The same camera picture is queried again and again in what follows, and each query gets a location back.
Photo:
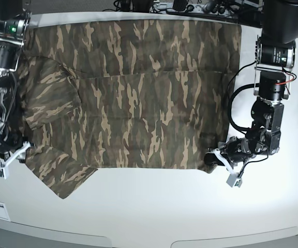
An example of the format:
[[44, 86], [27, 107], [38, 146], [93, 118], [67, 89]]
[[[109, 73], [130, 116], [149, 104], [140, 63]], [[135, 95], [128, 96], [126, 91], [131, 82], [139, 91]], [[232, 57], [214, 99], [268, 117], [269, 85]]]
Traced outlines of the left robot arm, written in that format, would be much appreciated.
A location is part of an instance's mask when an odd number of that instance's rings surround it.
[[[258, 155], [271, 156], [278, 152], [284, 105], [290, 93], [288, 84], [297, 76], [292, 72], [298, 38], [298, 1], [264, 1], [262, 33], [256, 42], [255, 64], [272, 66], [256, 68], [259, 82], [241, 86], [228, 98], [227, 115], [231, 126], [244, 133], [232, 137], [204, 157], [207, 166], [234, 166], [247, 163]], [[257, 97], [251, 108], [251, 127], [241, 127], [232, 119], [232, 103], [243, 90], [254, 89]]]

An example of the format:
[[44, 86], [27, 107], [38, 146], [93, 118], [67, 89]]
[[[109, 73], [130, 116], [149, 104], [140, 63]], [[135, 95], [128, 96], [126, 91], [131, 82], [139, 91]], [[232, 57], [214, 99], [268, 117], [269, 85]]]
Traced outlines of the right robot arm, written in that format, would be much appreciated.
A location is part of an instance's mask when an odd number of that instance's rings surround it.
[[31, 12], [23, 1], [0, 1], [0, 160], [23, 145], [20, 98], [15, 75]]

